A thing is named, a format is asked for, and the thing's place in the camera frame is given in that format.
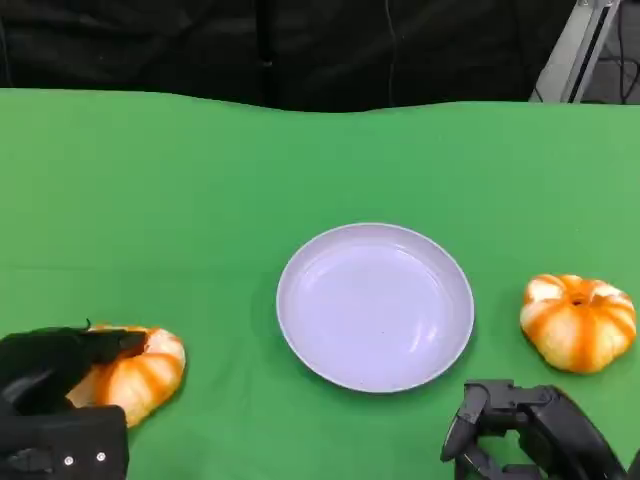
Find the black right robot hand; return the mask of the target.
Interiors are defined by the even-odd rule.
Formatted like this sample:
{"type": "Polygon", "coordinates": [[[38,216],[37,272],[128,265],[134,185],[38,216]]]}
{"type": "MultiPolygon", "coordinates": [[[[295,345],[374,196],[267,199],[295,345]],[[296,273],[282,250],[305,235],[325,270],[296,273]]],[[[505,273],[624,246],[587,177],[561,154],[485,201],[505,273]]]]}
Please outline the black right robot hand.
{"type": "Polygon", "coordinates": [[[440,460],[467,479],[629,479],[604,435],[566,393],[552,385],[468,380],[440,460]],[[479,440],[518,434],[529,464],[500,465],[479,440]]]}

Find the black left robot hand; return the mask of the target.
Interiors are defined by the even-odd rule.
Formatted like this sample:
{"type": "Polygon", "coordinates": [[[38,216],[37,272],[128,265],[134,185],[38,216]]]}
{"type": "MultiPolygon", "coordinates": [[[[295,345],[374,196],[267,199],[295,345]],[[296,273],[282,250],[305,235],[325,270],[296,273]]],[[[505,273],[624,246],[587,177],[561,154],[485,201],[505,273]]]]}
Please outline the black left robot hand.
{"type": "Polygon", "coordinates": [[[48,415],[74,408],[67,395],[94,366],[144,345],[146,334],[49,327],[1,339],[1,413],[48,415]]]}

